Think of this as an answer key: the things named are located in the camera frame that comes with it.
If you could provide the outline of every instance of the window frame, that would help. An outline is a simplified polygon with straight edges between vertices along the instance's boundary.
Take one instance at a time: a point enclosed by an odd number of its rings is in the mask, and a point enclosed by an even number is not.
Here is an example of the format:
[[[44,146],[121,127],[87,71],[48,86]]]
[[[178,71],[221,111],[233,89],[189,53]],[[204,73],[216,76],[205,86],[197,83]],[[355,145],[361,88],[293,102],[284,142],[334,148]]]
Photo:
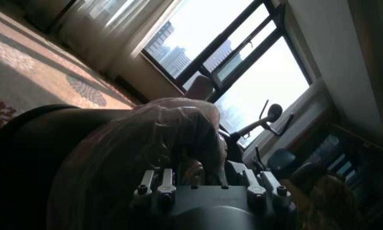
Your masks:
[[[230,52],[225,60],[220,63],[220,65],[216,67],[213,72],[208,70],[204,63],[210,58],[212,54],[216,52],[218,47],[224,44],[224,42],[228,40],[229,36],[234,33],[234,31],[238,29],[241,24],[245,22],[245,20],[250,17],[250,15],[254,13],[257,8],[261,6],[261,4],[265,4],[265,7],[269,11],[269,16],[264,20],[264,22],[257,26],[257,28],[252,31],[250,34],[253,34],[257,31],[257,34],[262,31],[264,27],[268,25],[268,23],[272,23],[272,20],[274,21],[277,28],[276,30],[269,34],[269,36],[265,38],[265,40],[261,42],[258,47],[253,50],[252,54],[248,56],[248,58],[238,64],[238,66],[234,68],[232,73],[228,75],[226,79],[224,81],[220,81],[216,77],[213,77],[213,73],[221,67],[226,64],[226,61],[232,58],[232,56],[240,52],[240,50],[244,48],[244,46],[249,43],[249,41],[245,39],[241,44],[237,46],[237,48]],[[186,89],[184,88],[184,84],[186,81],[192,78],[196,72],[201,72],[205,76],[208,76],[212,79],[213,86],[214,86],[214,93],[209,97],[208,101],[214,103],[221,96],[225,94],[225,92],[229,90],[234,82],[240,79],[240,77],[244,75],[246,70],[250,68],[250,66],[257,62],[257,60],[261,58],[261,56],[266,53],[266,51],[270,49],[270,47],[274,45],[277,40],[284,37],[286,44],[289,46],[289,49],[293,53],[294,59],[297,61],[297,64],[300,66],[300,69],[303,73],[305,79],[309,84],[311,84],[311,78],[309,76],[309,73],[305,68],[305,64],[302,62],[302,59],[300,57],[298,51],[294,47],[293,41],[289,37],[286,28],[285,28],[285,4],[280,4],[276,8],[272,0],[253,0],[253,2],[249,4],[246,9],[241,12],[241,14],[237,16],[234,21],[230,23],[230,25],[226,27],[224,32],[214,38],[214,40],[210,42],[210,44],[206,46],[204,51],[200,53],[200,55],[194,58],[194,60],[190,62],[190,64],[186,66],[186,68],[182,70],[181,74],[177,78],[174,78],[166,69],[162,67],[162,65],[158,63],[158,61],[152,57],[149,52],[144,49],[142,54],[149,59],[152,64],[158,68],[158,70],[162,72],[162,74],[169,78],[169,80],[176,84],[176,86],[180,88],[182,92],[186,92]]]

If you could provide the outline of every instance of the window pane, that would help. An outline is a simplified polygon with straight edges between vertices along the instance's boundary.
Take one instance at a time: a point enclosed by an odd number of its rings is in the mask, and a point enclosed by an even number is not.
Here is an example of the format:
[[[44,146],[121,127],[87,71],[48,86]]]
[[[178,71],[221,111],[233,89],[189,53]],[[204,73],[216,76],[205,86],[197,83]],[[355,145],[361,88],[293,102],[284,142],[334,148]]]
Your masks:
[[[185,0],[145,50],[177,78],[253,0]],[[157,49],[150,47],[161,39]]]
[[[224,42],[224,44],[218,47],[209,59],[205,61],[204,65],[210,72],[225,60],[226,56],[242,43],[245,38],[249,36],[249,34],[253,32],[253,30],[257,28],[257,26],[261,24],[261,22],[266,19],[268,16],[269,11],[265,5],[261,4],[250,17],[244,21],[234,33],[230,35],[229,39]]]
[[[260,46],[262,41],[268,38],[270,33],[277,28],[276,23],[272,21],[252,39],[252,43],[249,43],[242,50],[234,55],[234,57],[229,60],[229,62],[224,65],[222,69],[218,71],[218,78],[221,81],[226,79],[232,71],[236,69],[238,64],[245,60],[245,58],[250,55],[254,49]]]
[[[258,120],[268,99],[269,105],[278,103],[286,109],[307,88],[305,76],[281,37],[216,102],[222,126],[230,133],[238,131]],[[240,144],[246,147],[262,130],[262,127],[254,129],[246,140],[240,139]]]

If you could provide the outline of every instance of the white curtain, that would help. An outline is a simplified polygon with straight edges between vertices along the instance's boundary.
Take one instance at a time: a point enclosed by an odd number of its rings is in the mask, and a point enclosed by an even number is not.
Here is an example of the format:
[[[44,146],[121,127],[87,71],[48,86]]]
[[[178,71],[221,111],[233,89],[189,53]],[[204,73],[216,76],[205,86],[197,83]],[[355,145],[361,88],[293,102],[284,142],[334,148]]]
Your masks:
[[[59,38],[92,68],[116,78],[181,0],[79,0],[59,22]]]
[[[242,160],[246,163],[252,162],[252,158],[256,156],[256,145],[258,145],[262,162],[268,162],[276,150],[289,148],[298,138],[303,136],[310,127],[319,122],[334,109],[334,102],[327,92],[325,82],[322,78],[319,78],[310,85],[294,104],[286,109],[276,124],[272,125],[277,130],[281,130],[290,113],[294,113],[294,119],[286,133],[281,137],[276,137],[269,131],[264,131],[245,151]]]

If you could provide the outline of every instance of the metal clamp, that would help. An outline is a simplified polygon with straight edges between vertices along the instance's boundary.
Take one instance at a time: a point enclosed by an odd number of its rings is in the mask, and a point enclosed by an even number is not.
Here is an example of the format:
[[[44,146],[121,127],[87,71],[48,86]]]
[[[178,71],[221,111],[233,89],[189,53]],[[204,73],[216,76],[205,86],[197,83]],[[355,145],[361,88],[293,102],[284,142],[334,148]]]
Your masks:
[[[154,171],[146,170],[138,188],[133,192],[133,205],[136,207],[149,207],[152,203],[152,180]]]
[[[266,189],[258,184],[252,169],[244,170],[244,176],[248,183],[248,202],[256,208],[265,207]]]
[[[272,193],[273,204],[278,207],[289,207],[292,204],[292,193],[285,186],[282,186],[269,171],[260,173],[262,184]]]
[[[162,209],[170,209],[176,201],[176,187],[172,181],[172,169],[165,169],[161,186],[158,187],[158,201]]]

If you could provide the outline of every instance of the patterned carpet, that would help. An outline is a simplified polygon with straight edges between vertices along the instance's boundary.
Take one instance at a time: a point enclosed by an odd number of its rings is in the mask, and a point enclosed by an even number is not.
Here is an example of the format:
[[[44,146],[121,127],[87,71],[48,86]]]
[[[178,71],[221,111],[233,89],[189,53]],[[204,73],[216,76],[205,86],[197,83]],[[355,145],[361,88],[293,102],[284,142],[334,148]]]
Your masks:
[[[137,104],[124,89],[109,84],[25,24],[23,17],[9,17],[1,10],[0,128],[23,112],[65,103],[105,109],[130,109]]]

